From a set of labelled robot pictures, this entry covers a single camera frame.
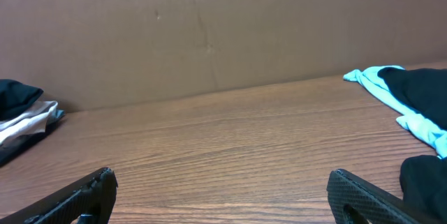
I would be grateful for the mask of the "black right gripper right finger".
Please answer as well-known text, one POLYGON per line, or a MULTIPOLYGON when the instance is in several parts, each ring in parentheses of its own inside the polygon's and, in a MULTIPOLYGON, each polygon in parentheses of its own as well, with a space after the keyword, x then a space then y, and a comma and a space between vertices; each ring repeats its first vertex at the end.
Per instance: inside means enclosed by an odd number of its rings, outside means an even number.
POLYGON ((368 181, 337 169, 330 173, 328 203, 336 224, 440 224, 368 181))

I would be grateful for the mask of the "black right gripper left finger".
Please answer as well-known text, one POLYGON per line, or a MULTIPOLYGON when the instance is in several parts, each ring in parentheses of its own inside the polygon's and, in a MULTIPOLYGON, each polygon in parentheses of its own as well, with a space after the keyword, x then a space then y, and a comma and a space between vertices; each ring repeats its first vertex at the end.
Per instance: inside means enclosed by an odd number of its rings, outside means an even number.
POLYGON ((117 197, 115 173, 108 167, 1 219, 1 224, 108 224, 117 197))

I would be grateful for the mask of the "black t-shirt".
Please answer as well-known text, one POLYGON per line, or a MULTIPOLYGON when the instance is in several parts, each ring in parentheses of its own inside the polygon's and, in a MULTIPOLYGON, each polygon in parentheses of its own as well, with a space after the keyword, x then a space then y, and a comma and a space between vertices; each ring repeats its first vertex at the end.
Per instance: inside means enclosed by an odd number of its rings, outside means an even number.
MULTIPOLYGON (((446 130, 446 70, 421 68, 380 70, 391 94, 424 119, 446 130)), ((446 158, 417 156, 406 159, 400 172, 404 201, 446 222, 446 158)))

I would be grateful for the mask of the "light blue t-shirt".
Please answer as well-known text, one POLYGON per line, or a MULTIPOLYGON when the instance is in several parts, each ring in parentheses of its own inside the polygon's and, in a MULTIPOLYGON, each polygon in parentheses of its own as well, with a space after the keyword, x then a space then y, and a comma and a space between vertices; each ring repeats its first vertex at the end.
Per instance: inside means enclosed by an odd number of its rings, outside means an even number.
POLYGON ((401 66, 372 66, 364 70, 355 69, 345 74, 343 79, 357 82, 375 98, 401 114, 396 122, 416 138, 431 146, 440 159, 446 158, 446 130, 441 129, 430 119, 408 105, 398 101, 392 95, 384 79, 379 77, 379 71, 385 68, 404 70, 401 66))

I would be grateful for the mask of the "folded beige garment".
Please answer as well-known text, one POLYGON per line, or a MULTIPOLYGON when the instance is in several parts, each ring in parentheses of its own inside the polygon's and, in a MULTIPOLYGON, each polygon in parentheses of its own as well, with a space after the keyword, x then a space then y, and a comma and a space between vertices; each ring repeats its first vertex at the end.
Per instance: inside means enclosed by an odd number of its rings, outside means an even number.
POLYGON ((36 101, 29 109, 12 119, 1 121, 1 146, 19 140, 25 135, 44 133, 46 126, 56 123, 65 115, 57 101, 36 101))

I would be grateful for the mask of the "folded black garment on stack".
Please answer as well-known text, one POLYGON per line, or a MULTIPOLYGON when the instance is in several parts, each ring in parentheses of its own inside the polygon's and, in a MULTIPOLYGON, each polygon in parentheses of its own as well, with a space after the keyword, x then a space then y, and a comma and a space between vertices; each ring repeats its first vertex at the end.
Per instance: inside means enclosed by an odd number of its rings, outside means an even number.
POLYGON ((9 120, 28 110, 43 94, 38 87, 16 80, 1 80, 1 120, 9 120))

